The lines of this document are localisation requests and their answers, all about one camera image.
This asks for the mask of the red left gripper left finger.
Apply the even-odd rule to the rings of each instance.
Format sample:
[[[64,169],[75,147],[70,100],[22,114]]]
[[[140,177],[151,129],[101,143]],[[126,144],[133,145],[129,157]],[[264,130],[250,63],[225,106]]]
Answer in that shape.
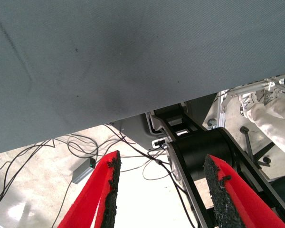
[[[113,228],[120,178],[119,151],[105,155],[58,225],[59,228]]]

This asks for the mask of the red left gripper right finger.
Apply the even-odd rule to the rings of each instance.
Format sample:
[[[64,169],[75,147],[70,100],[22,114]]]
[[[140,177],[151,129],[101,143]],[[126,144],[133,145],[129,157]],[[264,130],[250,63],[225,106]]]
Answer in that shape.
[[[285,228],[285,223],[224,160],[207,155],[204,173],[220,228]]]

